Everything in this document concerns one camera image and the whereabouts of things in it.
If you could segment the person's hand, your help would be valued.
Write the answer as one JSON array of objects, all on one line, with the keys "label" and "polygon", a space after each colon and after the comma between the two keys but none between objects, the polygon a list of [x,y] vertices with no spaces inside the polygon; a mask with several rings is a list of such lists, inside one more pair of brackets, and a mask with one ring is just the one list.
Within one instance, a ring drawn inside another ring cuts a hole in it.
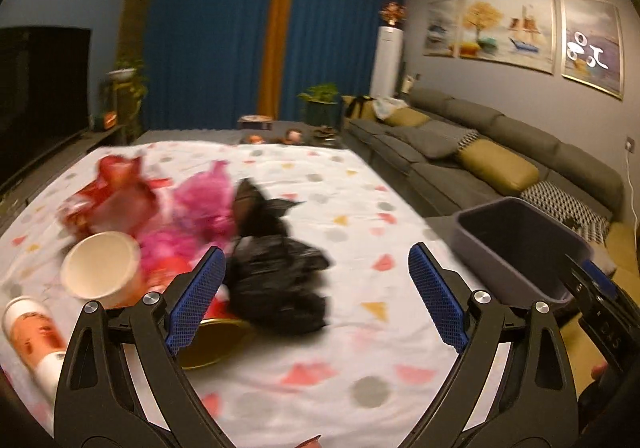
[{"label": "person's hand", "polygon": [[600,379],[601,376],[604,375],[604,372],[606,371],[606,369],[608,368],[608,363],[606,361],[601,362],[600,364],[598,364],[597,366],[594,366],[591,369],[591,377],[597,381],[598,379]]}]

